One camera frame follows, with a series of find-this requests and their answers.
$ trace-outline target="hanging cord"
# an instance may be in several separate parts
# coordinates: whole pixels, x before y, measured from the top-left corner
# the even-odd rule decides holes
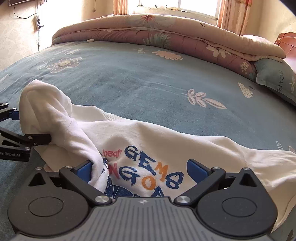
[[[16,17],[18,17],[18,18],[21,18],[21,19],[27,19],[27,18],[32,17],[33,15],[37,14],[38,12],[36,12],[36,13],[30,15],[30,16],[27,17],[27,18],[22,18],[22,17],[19,17],[19,16],[17,16],[17,15],[15,14],[15,7],[14,7],[14,8],[13,8],[13,13],[14,13],[14,15],[15,15]]]

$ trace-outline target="pillow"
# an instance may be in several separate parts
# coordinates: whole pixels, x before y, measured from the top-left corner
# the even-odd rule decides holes
[[[258,71],[257,84],[265,85],[296,106],[296,75],[285,61],[280,63],[272,59],[260,59],[254,65]]]

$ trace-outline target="headboard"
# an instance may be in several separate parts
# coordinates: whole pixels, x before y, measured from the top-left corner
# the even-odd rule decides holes
[[[296,73],[296,33],[281,33],[275,44],[279,45],[285,51],[285,61]]]

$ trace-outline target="curtain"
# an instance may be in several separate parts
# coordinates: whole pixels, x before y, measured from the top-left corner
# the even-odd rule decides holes
[[[243,35],[248,19],[252,0],[222,0],[217,27]]]
[[[113,0],[114,15],[128,14],[128,0]]]

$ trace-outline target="silver bolt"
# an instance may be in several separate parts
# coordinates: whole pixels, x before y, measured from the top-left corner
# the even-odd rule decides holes
[[[179,196],[176,198],[178,203],[189,203],[191,201],[190,197],[187,196]]]
[[[106,203],[109,201],[109,197],[105,195],[100,195],[100,196],[96,196],[94,200],[98,203]]]

